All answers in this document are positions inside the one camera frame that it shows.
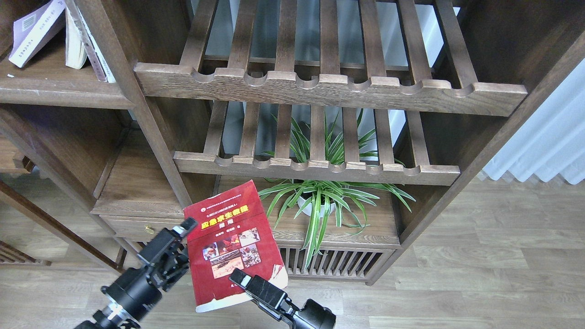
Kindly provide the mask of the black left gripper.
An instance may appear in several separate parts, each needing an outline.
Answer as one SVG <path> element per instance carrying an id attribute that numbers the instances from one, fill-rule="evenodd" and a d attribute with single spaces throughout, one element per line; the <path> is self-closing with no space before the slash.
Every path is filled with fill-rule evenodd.
<path id="1" fill-rule="evenodd" d="M 139 322 L 161 300 L 161 291 L 168 291 L 186 273 L 188 256 L 182 253 L 182 240 L 198 225 L 192 217 L 179 227 L 162 229 L 142 251 L 138 258 L 144 265 L 130 267 L 111 285 L 102 286 L 101 292 L 110 302 L 93 317 L 95 322 L 84 321 L 78 329 L 139 329 Z"/>

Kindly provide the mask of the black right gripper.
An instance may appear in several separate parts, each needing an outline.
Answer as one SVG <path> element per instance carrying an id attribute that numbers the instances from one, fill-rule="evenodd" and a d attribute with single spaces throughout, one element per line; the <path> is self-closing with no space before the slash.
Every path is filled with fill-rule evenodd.
<path id="1" fill-rule="evenodd" d="M 265 279 L 251 277 L 243 270 L 235 268 L 229 279 L 251 297 L 258 308 L 276 321 L 284 321 L 291 329 L 333 329 L 336 315 L 329 308 L 309 298 L 303 308 L 299 308 L 284 290 L 278 289 Z"/>

